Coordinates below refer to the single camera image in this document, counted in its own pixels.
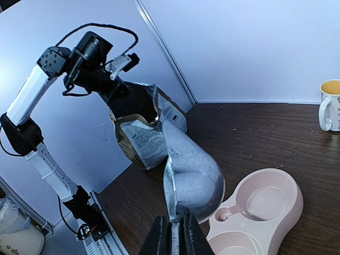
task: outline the pink pet bowl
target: pink pet bowl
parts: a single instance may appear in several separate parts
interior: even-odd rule
[[[301,190],[289,174],[258,170],[211,216],[207,240],[217,255],[275,255],[302,209]]]

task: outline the plastic bag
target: plastic bag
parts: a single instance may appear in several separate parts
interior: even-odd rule
[[[131,161],[153,169],[167,157],[162,123],[169,120],[185,133],[185,113],[156,84],[119,82],[130,94],[110,103],[118,144]]]
[[[23,217],[19,212],[19,207],[11,199],[0,199],[0,235],[25,230],[30,225],[30,218]]]

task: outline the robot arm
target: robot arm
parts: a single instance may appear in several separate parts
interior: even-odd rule
[[[88,204],[90,197],[86,191],[67,177],[54,161],[44,144],[41,129],[30,115],[46,90],[63,73],[66,73],[65,96],[75,95],[69,93],[74,85],[85,88],[88,94],[92,91],[99,93],[107,104],[128,95],[127,87],[117,82],[117,75],[121,70],[134,67],[139,59],[136,54],[121,55],[110,61],[109,70],[105,70],[106,55],[111,47],[102,37],[87,32],[72,52],[64,47],[48,48],[7,113],[0,118],[13,149],[33,164],[76,219],[82,219],[91,230],[96,228],[99,235],[92,233],[95,241],[105,234],[107,228],[101,213]]]

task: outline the white container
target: white container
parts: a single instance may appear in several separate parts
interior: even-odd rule
[[[19,213],[15,223],[25,221]],[[39,255],[44,246],[44,235],[31,224],[30,228],[0,235],[0,251],[6,255]]]

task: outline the mug handle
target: mug handle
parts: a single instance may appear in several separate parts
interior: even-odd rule
[[[332,99],[330,97],[326,97],[319,107],[319,124],[321,129],[324,131],[329,131],[333,124],[330,118],[325,118],[326,108],[331,105]]]

